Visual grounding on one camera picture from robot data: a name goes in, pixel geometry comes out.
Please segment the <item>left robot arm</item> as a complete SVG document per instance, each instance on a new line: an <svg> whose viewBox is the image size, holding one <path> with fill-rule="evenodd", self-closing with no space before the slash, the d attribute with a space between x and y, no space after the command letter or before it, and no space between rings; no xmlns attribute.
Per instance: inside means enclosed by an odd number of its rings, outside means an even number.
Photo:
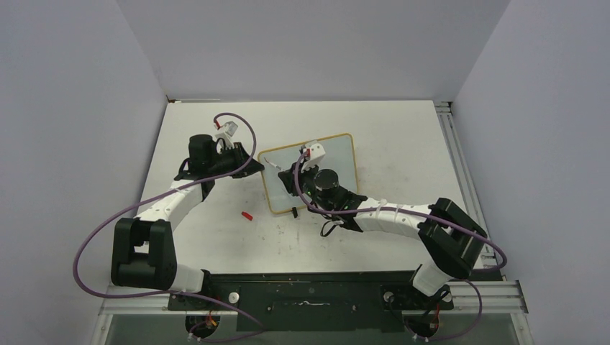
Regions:
<svg viewBox="0 0 610 345"><path fill-rule="evenodd" d="M187 301L203 310L214 302L214 289L205 272L180 264L173 232L202 203L215 185L214 177L245 178L264 171L240 142L217 149L208 134L190 137L188 157L170 185L171 194L134 218L121 218L114 227L111 282L117 286L185 291Z"/></svg>

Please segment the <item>red whiteboard marker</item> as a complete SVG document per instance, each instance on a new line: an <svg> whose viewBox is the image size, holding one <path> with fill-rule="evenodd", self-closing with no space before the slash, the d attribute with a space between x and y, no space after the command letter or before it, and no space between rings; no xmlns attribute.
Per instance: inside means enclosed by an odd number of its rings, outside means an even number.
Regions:
<svg viewBox="0 0 610 345"><path fill-rule="evenodd" d="M274 167L274 168L275 168L276 170L278 170L278 171L284 171L284 170L285 170L285 169L283 169L282 167L280 167L279 165L277 165L277 164L275 164L275 163L273 163L273 162L271 162L271 161L267 161L267 163L268 163L270 166Z"/></svg>

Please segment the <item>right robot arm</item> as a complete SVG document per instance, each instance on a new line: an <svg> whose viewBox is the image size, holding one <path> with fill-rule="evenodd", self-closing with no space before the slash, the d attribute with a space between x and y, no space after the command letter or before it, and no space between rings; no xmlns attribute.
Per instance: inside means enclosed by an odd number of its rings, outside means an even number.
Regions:
<svg viewBox="0 0 610 345"><path fill-rule="evenodd" d="M406 289L413 306L428 306L449 280L470 277L488 235L450 199L438 198L420 206L378 201L342 187L334 170L313 167L295 174L296 167L293 164L278 172L287 193L307 201L310 211L323 215L334 226L422 242L430 258L417 268Z"/></svg>

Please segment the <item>red marker cap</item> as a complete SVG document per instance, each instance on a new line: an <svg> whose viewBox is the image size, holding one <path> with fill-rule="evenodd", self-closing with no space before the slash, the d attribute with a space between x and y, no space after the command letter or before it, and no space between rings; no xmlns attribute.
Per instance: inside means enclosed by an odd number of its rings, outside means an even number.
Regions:
<svg viewBox="0 0 610 345"><path fill-rule="evenodd" d="M250 215L248 212L243 211L241 214L242 214L242 216L243 216L244 218L246 218L248 221L252 221L252 220L253 220L252 215Z"/></svg>

